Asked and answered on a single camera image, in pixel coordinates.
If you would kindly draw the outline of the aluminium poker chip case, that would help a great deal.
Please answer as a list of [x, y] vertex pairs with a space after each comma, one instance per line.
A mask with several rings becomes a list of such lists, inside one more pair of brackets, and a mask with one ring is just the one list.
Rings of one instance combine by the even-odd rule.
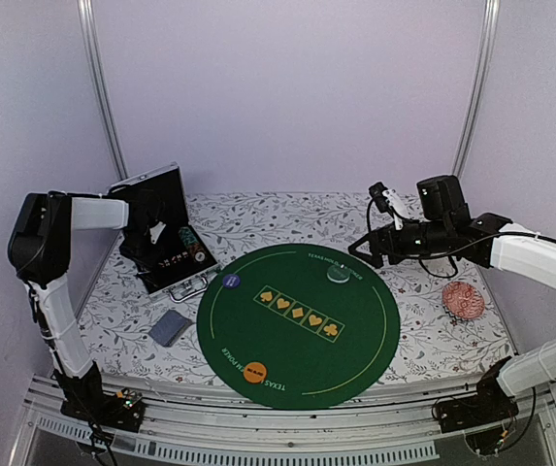
[[[191, 299], [208, 288], [210, 279], [220, 266], [190, 222], [187, 210], [180, 167], [173, 162], [167, 166], [145, 172], [112, 185], [108, 195], [127, 202], [130, 214], [163, 214], [166, 228], [159, 237], [165, 247], [165, 258], [187, 253], [188, 261], [148, 271], [135, 267], [135, 277], [140, 280], [148, 297], [153, 300], [169, 298], [175, 303]], [[180, 240], [179, 230], [189, 227], [201, 245], [200, 251], [190, 255]]]

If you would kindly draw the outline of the blue playing card deck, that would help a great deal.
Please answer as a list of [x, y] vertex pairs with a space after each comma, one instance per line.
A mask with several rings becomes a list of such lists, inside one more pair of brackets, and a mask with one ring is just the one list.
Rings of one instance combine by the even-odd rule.
[[191, 323], [188, 317], [171, 309], [150, 328], [148, 335], [157, 345], [168, 348]]

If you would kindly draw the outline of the purple small blind button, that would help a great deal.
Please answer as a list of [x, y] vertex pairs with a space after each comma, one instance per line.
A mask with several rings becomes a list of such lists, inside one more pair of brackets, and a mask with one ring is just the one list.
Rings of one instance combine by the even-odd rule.
[[241, 278], [236, 274], [227, 274], [223, 277], [222, 285], [225, 288], [233, 289], [240, 285]]

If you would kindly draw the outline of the orange big blind button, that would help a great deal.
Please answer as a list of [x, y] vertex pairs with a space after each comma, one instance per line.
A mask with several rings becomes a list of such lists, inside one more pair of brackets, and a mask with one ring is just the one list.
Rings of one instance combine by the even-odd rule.
[[244, 379], [251, 384], [263, 383], [268, 376], [267, 367], [258, 361], [246, 364], [243, 370]]

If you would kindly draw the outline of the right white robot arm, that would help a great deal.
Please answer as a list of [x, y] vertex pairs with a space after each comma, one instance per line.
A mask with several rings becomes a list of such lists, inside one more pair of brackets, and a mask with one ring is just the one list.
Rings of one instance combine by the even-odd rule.
[[[417, 191], [421, 220], [408, 216], [394, 190], [383, 183], [372, 185], [370, 204], [393, 220], [370, 228], [349, 246], [349, 253], [377, 269], [404, 260], [466, 259], [556, 289], [556, 239], [505, 216], [472, 217], [454, 175], [420, 181]], [[505, 409], [507, 398], [548, 382], [556, 382], [556, 339], [496, 363], [479, 381], [480, 393], [470, 400], [469, 415], [475, 422], [488, 423]]]

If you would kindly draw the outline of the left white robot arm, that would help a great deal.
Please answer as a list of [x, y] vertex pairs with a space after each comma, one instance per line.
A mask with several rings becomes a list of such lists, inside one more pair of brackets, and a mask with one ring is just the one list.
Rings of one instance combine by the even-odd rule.
[[96, 371], [70, 300], [72, 233], [121, 230], [130, 242], [131, 259], [148, 268], [159, 254], [154, 231], [165, 225], [165, 203], [151, 190], [143, 189], [129, 200], [62, 191], [26, 195], [8, 258], [26, 288], [33, 319], [63, 383], [84, 381]]

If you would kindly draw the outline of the red dice row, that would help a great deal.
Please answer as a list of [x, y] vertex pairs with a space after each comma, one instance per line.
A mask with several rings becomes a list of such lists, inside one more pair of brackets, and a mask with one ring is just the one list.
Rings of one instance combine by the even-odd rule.
[[165, 258], [158, 263], [158, 266], [161, 268], [171, 267], [182, 262], [188, 261], [190, 256], [187, 253], [176, 254], [169, 258]]

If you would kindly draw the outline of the green poker chip stack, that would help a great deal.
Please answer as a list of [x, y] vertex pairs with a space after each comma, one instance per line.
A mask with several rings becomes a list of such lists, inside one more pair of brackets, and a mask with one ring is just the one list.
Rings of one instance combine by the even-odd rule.
[[195, 255], [198, 251], [200, 251], [201, 245], [199, 240], [189, 227], [182, 227], [179, 230], [179, 236], [190, 255]]

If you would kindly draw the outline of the red patterned small bowl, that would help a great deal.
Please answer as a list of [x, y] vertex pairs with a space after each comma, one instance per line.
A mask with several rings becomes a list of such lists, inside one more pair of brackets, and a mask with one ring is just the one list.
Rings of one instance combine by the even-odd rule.
[[448, 283], [442, 290], [442, 304], [454, 320], [475, 320], [485, 312], [485, 301], [481, 293], [464, 282]]

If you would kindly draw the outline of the floral patterned table cover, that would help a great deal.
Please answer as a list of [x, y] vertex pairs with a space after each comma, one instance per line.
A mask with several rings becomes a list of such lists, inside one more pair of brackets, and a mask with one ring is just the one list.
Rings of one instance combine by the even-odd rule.
[[[221, 265], [286, 243], [346, 250], [368, 226], [387, 222], [386, 216], [368, 212], [367, 204], [366, 195], [351, 193], [234, 193], [187, 200], [195, 229]], [[381, 384], [466, 378], [514, 353], [505, 323], [474, 265], [405, 261], [378, 273], [396, 297], [401, 316], [398, 350]], [[454, 320], [444, 310], [442, 290], [451, 282], [469, 283], [481, 293], [482, 317]], [[151, 326], [172, 306], [168, 299], [151, 300], [135, 277], [133, 263], [113, 251], [79, 319], [82, 339], [100, 370], [112, 376], [219, 385], [194, 328], [168, 348], [149, 337]]]

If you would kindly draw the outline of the round green poker mat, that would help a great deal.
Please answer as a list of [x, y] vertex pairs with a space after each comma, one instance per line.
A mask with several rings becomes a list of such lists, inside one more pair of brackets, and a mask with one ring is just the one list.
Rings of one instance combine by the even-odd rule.
[[[331, 265], [348, 283], [327, 279]], [[236, 274], [233, 289], [223, 277]], [[202, 354], [230, 388], [279, 410], [340, 405], [375, 384], [396, 354], [401, 318], [380, 275], [362, 261], [322, 246], [285, 244], [249, 252], [210, 283], [197, 314]], [[263, 383], [244, 379], [247, 363], [268, 370]]]

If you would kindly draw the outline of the aluminium front rail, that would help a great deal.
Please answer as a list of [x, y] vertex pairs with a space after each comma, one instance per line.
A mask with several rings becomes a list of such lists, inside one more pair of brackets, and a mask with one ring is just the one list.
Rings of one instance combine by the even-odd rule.
[[443, 432], [441, 401], [474, 394], [472, 377], [391, 384], [339, 407], [279, 411], [226, 387], [107, 376], [107, 390], [143, 394], [138, 433], [115, 431], [109, 449], [91, 442], [86, 423], [60, 412], [56, 383], [35, 377], [24, 398], [10, 454], [13, 465], [556, 465], [556, 406], [543, 387], [519, 398], [502, 449], [474, 450], [495, 426]]

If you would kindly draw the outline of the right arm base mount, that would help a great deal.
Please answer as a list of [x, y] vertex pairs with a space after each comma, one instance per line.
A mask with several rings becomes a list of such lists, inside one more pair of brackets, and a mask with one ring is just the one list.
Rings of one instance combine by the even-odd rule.
[[516, 417], [518, 406], [496, 384], [478, 386], [476, 393], [462, 398], [448, 398], [436, 402], [433, 418], [442, 433], [470, 429]]

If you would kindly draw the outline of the left aluminium frame post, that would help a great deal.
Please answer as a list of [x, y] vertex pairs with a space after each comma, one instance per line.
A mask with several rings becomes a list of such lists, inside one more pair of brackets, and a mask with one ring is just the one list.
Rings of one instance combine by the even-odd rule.
[[111, 107], [109, 92], [99, 48], [96, 20], [93, 2], [90, 0], [77, 1], [80, 27], [88, 69], [90, 72], [97, 107], [102, 120], [106, 142], [111, 155], [114, 171], [119, 180], [128, 177], [128, 170], [124, 161], [119, 138], [117, 135], [114, 114]]

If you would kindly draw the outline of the aluminium frame post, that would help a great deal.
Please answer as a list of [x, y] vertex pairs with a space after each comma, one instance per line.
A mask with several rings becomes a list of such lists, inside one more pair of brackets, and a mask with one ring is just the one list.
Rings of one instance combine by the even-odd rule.
[[475, 62], [474, 79], [463, 128], [452, 164], [452, 174], [459, 179], [461, 179], [465, 173], [474, 138], [478, 114], [486, 86], [487, 75], [490, 70], [490, 64], [494, 53], [500, 6], [500, 0], [486, 0], [484, 3], [484, 13]]
[[80, 27], [88, 69], [90, 72], [97, 107], [102, 120], [106, 142], [111, 155], [114, 171], [119, 180], [128, 177], [128, 170], [124, 161], [119, 138], [117, 135], [114, 114], [111, 107], [109, 92], [99, 48], [96, 20], [93, 2], [90, 0], [77, 1]]

